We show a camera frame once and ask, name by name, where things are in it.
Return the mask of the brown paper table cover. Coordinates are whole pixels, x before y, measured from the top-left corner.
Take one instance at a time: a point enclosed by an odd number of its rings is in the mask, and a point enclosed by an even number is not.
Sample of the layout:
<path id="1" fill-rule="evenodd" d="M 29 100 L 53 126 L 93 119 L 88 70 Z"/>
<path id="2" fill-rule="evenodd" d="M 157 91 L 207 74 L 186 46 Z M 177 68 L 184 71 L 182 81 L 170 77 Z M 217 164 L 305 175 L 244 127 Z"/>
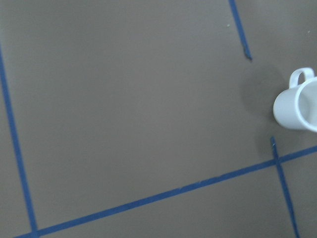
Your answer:
<path id="1" fill-rule="evenodd" d="M 272 106 L 317 66 L 314 0 L 3 0 L 1 67 L 32 205 L 0 104 L 0 235 L 317 235 L 317 135 Z"/>

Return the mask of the white plastic cup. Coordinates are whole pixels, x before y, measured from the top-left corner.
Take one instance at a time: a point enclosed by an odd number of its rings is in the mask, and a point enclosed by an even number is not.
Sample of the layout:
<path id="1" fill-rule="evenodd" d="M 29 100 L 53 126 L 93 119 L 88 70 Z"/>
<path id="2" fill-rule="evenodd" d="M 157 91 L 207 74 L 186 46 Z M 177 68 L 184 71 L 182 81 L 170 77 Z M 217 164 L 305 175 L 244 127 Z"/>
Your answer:
<path id="1" fill-rule="evenodd" d="M 291 74 L 289 88 L 274 101 L 273 115 L 284 128 L 317 131 L 317 77 L 312 68 Z"/>

